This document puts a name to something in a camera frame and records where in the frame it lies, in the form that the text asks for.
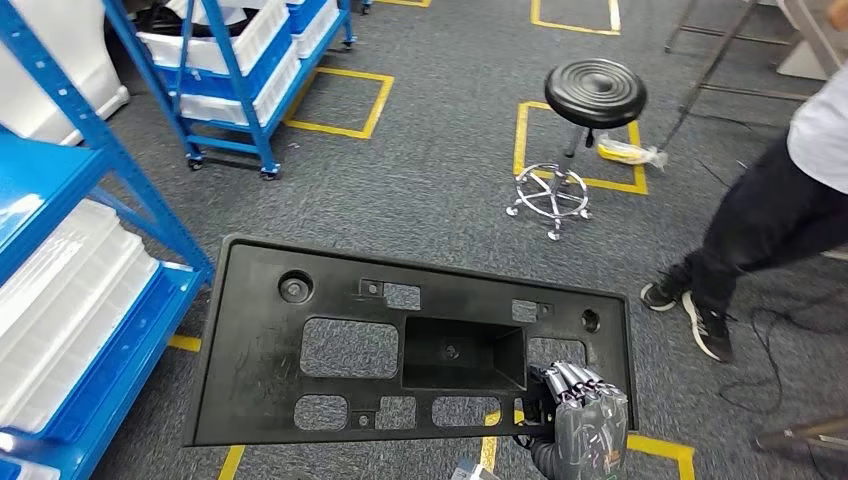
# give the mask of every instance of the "blue shelving unit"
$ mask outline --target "blue shelving unit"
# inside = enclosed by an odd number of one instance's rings
[[[0,284],[86,196],[112,206],[122,219],[185,262],[160,264],[48,424],[47,428],[67,432],[73,441],[42,441],[16,434],[5,439],[12,441],[5,455],[57,468],[62,480],[84,479],[96,466],[198,290],[211,282],[214,267],[9,0],[0,0],[0,40],[86,143],[86,147],[51,145],[0,129]],[[107,173],[123,184],[141,211],[97,187]],[[0,459],[0,478],[15,478],[15,471],[15,466]]]
[[[186,150],[186,159],[188,161],[189,168],[192,170],[198,170],[202,167],[204,162],[204,153],[200,150],[200,147],[207,146],[258,155],[261,164],[259,169],[261,177],[265,180],[276,179],[280,174],[280,164],[274,158],[269,139],[279,126],[283,114],[296,98],[297,91],[304,85],[312,70],[318,64],[321,57],[324,56],[327,47],[339,32],[339,29],[345,29],[343,43],[347,48],[351,48],[352,44],[356,41],[356,37],[353,35],[353,27],[351,25],[350,0],[330,0],[338,1],[339,17],[329,29],[321,44],[315,49],[312,56],[302,62],[300,73],[292,83],[292,87],[276,106],[271,119],[264,126],[260,124],[259,119],[256,116],[256,111],[253,108],[253,98],[250,95],[247,80],[242,76],[241,69],[239,68],[235,53],[233,52],[233,46],[230,42],[230,36],[227,31],[227,27],[224,24],[224,19],[221,14],[221,9],[218,6],[218,2],[216,0],[200,1],[206,11],[209,28],[215,36],[215,41],[221,49],[221,55],[224,58],[227,70],[230,72],[232,91],[235,93],[234,99],[241,103],[242,110],[244,111],[245,118],[247,119],[247,125],[237,125],[234,123],[216,120],[203,121],[183,117],[180,114],[179,101],[174,100],[174,98],[179,98],[179,87],[173,91],[174,95],[172,96],[171,90],[167,88],[163,79],[156,73],[153,59],[146,47],[136,37],[135,27],[127,19],[127,12],[124,9],[122,0],[103,0],[103,3],[106,8],[106,16],[109,18],[115,32],[120,37],[121,42],[124,44],[124,47],[127,49],[130,57],[135,62],[145,82],[147,82],[154,98],[156,98],[156,101],[162,107],[162,110],[164,110],[165,116],[168,117],[168,122],[177,132],[177,136],[180,138],[180,141]],[[193,4],[193,2],[189,2],[186,19],[191,18]],[[191,38],[191,22],[188,20],[184,20],[182,34],[183,47],[178,71],[182,71],[185,67],[186,49],[188,45],[187,40]],[[206,125],[222,130],[249,133],[251,142],[244,143],[234,140],[225,140],[208,134],[197,134],[192,130],[194,125]]]

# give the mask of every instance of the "white plastic bin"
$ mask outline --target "white plastic bin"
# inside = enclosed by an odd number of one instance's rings
[[[256,2],[245,0],[239,2],[232,0],[228,6],[249,7]],[[241,35],[231,39],[233,51],[238,60],[242,75],[247,75],[256,65],[256,61],[274,39],[277,32],[289,18],[289,11],[284,2],[268,2],[253,17],[250,24],[241,32]],[[180,50],[183,38],[179,36],[157,35],[153,33],[139,32],[140,38],[150,49],[153,63],[163,67],[178,68],[180,66]],[[228,74],[221,49],[214,38],[193,38],[188,44],[188,57],[186,65],[189,67],[209,70],[215,73]]]
[[[253,108],[256,116],[263,127],[271,120],[277,106],[282,101],[286,92],[292,88],[292,82],[300,72],[300,60],[297,58],[295,48],[290,48],[283,56],[274,73],[259,91]],[[237,125],[247,125],[247,118],[241,103],[236,100],[227,100],[218,97],[207,97],[204,95],[183,95],[180,97],[180,109],[182,115],[197,120],[220,120]]]
[[[0,287],[0,426],[47,425],[157,265],[114,210],[83,201],[68,215]]]
[[[301,34],[292,35],[297,45],[297,56],[309,58],[315,52],[315,48],[327,35],[330,27],[339,18],[339,7],[336,0],[327,0],[315,18]]]

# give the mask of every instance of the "silver robotic hand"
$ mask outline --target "silver robotic hand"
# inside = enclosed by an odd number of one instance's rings
[[[530,450],[533,464],[549,480],[621,480],[627,395],[597,373],[565,362],[531,367],[530,373],[547,386],[541,391],[553,396],[553,403],[544,399],[540,405],[541,421],[554,424],[553,437],[519,441]],[[544,413],[550,409],[553,418]]]

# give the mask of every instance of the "white shirt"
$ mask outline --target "white shirt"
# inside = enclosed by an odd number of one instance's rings
[[[801,171],[848,194],[848,64],[795,112],[787,146]]]

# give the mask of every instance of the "black sneaker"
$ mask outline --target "black sneaker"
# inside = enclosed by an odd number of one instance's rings
[[[639,298],[651,310],[665,312],[671,310],[683,292],[691,288],[692,279],[681,265],[674,265],[668,272],[660,273],[662,279],[645,285],[639,293]]]
[[[695,305],[692,292],[683,294],[683,308],[692,321],[692,336],[698,347],[714,360],[732,362],[733,347],[730,331],[727,330],[727,316]]]

